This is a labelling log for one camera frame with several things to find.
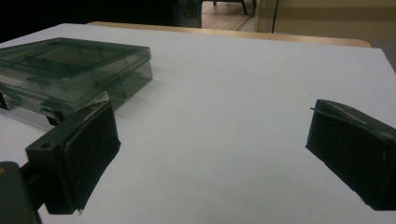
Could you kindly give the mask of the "smoky clear plastic compartment box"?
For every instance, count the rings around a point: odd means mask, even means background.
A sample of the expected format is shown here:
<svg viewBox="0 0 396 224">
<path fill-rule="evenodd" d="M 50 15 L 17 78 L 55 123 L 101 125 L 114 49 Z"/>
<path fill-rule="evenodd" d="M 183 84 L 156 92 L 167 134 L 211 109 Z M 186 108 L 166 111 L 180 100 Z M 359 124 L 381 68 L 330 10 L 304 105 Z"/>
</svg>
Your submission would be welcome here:
<svg viewBox="0 0 396 224">
<path fill-rule="evenodd" d="M 56 125 L 90 104 L 118 109 L 152 80 L 150 48 L 57 37 L 0 49 L 0 108 Z"/>
</svg>

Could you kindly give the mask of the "beige wooden cabinet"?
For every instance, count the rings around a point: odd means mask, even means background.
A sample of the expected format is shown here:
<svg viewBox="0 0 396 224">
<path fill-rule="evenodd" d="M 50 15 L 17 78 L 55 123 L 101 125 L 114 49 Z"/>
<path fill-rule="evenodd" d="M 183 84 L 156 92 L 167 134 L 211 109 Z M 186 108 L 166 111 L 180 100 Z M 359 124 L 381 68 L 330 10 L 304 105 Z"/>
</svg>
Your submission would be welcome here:
<svg viewBox="0 0 396 224">
<path fill-rule="evenodd" d="M 258 0 L 255 30 L 396 41 L 396 0 Z"/>
</svg>

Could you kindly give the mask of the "dark cabinet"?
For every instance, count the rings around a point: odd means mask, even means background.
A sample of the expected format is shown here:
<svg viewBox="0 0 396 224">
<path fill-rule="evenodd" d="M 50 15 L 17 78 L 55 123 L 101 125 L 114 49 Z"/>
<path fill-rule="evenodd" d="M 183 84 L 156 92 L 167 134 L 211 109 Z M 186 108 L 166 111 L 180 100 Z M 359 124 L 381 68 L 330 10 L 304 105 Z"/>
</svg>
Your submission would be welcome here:
<svg viewBox="0 0 396 224">
<path fill-rule="evenodd" d="M 202 0 L 172 0 L 175 26 L 201 28 Z"/>
</svg>

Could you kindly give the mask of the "wooden table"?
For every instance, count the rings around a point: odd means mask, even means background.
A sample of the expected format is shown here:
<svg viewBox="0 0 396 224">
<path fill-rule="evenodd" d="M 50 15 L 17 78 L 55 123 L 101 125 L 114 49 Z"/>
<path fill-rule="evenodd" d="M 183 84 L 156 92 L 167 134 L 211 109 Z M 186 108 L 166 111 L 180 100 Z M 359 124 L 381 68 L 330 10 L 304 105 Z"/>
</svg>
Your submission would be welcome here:
<svg viewBox="0 0 396 224">
<path fill-rule="evenodd" d="M 229 31 L 229 30 L 213 30 L 213 29 L 190 28 L 190 27 L 119 23 L 119 22 L 109 22 L 109 21 L 93 21 L 93 22 L 89 22 L 89 25 L 124 28 L 124 29 L 180 32 L 180 33 L 190 33 L 190 34 L 200 34 L 200 35 L 223 35 L 223 36 L 232 36 L 232 37 L 241 37 L 241 38 L 253 38 L 253 39 L 300 42 L 300 43 L 335 45 L 335 46 L 348 46 L 348 47 L 359 47 L 359 48 L 370 48 L 372 46 L 368 41 L 353 39 L 353 38 L 334 38 L 334 37 L 305 36 L 305 35 L 279 35 L 279 34 L 266 34 L 266 33 Z"/>
</svg>

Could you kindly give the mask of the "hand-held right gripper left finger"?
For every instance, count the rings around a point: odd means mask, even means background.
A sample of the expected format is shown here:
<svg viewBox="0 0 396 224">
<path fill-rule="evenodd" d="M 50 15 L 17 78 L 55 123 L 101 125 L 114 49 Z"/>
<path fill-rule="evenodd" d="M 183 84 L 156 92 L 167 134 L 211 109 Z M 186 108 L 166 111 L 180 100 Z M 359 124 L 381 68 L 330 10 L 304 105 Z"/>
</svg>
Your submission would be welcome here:
<svg viewBox="0 0 396 224">
<path fill-rule="evenodd" d="M 34 208 L 45 205 L 53 215 L 84 209 L 119 149 L 109 101 L 72 114 L 26 148 L 25 176 Z"/>
</svg>

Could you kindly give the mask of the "white board sheet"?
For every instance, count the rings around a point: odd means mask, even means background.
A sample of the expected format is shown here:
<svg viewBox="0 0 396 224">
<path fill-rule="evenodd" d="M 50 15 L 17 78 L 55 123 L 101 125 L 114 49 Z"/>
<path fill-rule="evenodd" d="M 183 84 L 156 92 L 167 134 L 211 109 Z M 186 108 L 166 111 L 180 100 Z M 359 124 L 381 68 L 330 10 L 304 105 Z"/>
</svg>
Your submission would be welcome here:
<svg viewBox="0 0 396 224">
<path fill-rule="evenodd" d="M 396 128 L 382 50 L 69 23 L 25 41 L 53 37 L 147 46 L 153 78 L 84 211 L 44 224 L 396 224 L 305 146 L 319 99 Z"/>
</svg>

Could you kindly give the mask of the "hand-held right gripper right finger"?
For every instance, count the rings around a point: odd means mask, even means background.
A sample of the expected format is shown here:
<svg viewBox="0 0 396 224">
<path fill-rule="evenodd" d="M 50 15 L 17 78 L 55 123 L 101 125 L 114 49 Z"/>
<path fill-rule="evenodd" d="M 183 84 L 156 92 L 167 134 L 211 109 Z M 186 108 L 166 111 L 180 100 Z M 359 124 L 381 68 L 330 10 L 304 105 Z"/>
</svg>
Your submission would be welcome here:
<svg viewBox="0 0 396 224">
<path fill-rule="evenodd" d="M 376 211 L 396 211 L 396 129 L 318 99 L 306 148 Z"/>
</svg>

